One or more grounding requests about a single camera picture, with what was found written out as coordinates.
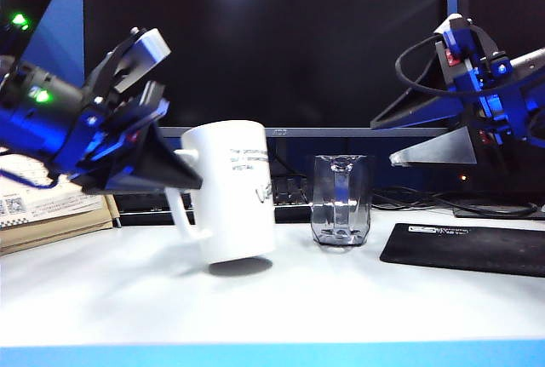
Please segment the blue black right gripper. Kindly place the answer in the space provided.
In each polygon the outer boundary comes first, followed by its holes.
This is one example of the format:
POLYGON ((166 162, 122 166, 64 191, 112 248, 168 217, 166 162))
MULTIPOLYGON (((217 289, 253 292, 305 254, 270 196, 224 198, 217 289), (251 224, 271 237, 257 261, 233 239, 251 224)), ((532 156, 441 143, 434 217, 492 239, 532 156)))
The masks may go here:
MULTIPOLYGON (((511 58, 470 21, 445 21, 436 28, 436 36, 446 92, 460 100, 407 89, 371 120, 370 127, 448 129, 463 112, 463 104, 473 104, 479 121, 497 140, 511 135, 531 144, 533 53, 511 58)), ((394 152, 389 160, 400 167, 477 163, 468 127, 394 152)))

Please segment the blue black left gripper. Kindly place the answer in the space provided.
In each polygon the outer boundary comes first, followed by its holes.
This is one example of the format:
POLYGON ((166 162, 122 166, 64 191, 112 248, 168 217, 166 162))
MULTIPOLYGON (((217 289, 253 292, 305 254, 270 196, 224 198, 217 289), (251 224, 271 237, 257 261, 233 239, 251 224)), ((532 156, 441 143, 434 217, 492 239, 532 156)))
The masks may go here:
POLYGON ((55 155, 54 170, 90 195, 199 189, 202 177, 174 153, 155 124, 169 107, 164 90, 161 83, 149 81, 139 95, 117 109, 81 117, 55 155), (134 147, 130 174, 89 175, 134 147))

